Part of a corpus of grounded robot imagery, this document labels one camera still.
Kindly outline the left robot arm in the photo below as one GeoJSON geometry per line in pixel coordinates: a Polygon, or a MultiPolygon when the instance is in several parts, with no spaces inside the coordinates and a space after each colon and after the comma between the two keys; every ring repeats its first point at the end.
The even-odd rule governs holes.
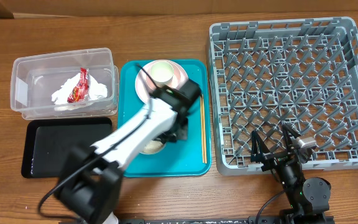
{"type": "Polygon", "coordinates": [[[177,90],[157,88],[149,102],[115,132],[90,146],[73,146],[51,193],[75,213],[76,223],[117,223],[112,210],[124,171],[148,143],[178,141],[200,95],[200,87],[188,83],[177,90]]]}

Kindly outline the wooden chopstick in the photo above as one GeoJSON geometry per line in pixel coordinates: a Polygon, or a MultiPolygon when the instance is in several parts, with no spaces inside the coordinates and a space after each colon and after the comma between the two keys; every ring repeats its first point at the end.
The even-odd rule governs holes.
{"type": "Polygon", "coordinates": [[[202,138],[202,160],[203,163],[207,163],[206,157],[206,131],[205,131],[205,115],[204,115],[204,96],[200,97],[200,116],[201,116],[201,138],[202,138]]]}
{"type": "Polygon", "coordinates": [[[205,149],[205,130],[204,130],[204,98],[200,96],[200,122],[201,122],[201,155],[202,162],[206,164],[206,149],[205,149]]]}

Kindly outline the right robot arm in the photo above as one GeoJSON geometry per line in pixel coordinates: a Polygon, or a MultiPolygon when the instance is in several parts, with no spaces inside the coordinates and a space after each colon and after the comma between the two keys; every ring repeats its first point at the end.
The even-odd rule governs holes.
{"type": "Polygon", "coordinates": [[[307,179],[303,164],[316,148],[316,140],[304,137],[287,124],[282,125],[285,150],[272,152],[256,131],[251,132],[251,162],[261,163],[262,171],[269,171],[283,190],[265,202],[254,220],[249,223],[334,223],[329,210],[331,184],[323,178],[307,179]],[[281,195],[286,195],[289,209],[283,209],[276,217],[263,217],[264,209],[281,195]]]}

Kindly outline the red snack wrapper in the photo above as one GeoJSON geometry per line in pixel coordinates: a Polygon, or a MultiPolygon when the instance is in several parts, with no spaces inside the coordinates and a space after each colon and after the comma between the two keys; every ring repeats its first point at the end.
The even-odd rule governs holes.
{"type": "Polygon", "coordinates": [[[86,101],[90,89],[89,71],[85,68],[80,68],[80,79],[74,86],[67,98],[68,103],[77,103],[86,101]]]}

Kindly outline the white napkin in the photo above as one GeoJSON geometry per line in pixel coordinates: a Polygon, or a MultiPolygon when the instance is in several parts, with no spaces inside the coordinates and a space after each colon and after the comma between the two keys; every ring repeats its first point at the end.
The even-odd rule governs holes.
{"type": "Polygon", "coordinates": [[[74,98],[74,101],[70,99],[70,96],[74,96],[73,90],[80,82],[81,74],[77,73],[74,77],[69,78],[59,90],[55,91],[51,95],[52,103],[56,105],[64,105],[67,103],[78,103],[82,101],[101,100],[107,97],[107,86],[98,83],[94,77],[87,75],[88,80],[88,92],[81,94],[78,99],[74,98]]]}

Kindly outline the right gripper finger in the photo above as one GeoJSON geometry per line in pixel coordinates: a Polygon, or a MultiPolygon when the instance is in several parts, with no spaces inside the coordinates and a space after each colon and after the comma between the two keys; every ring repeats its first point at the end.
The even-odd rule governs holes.
{"type": "Polygon", "coordinates": [[[251,154],[253,156],[268,154],[270,149],[266,146],[262,138],[259,136],[257,131],[251,132],[252,149],[251,154]]]}
{"type": "Polygon", "coordinates": [[[299,146],[293,142],[293,139],[301,135],[287,123],[282,124],[282,133],[286,150],[288,152],[298,152],[299,146]]]}

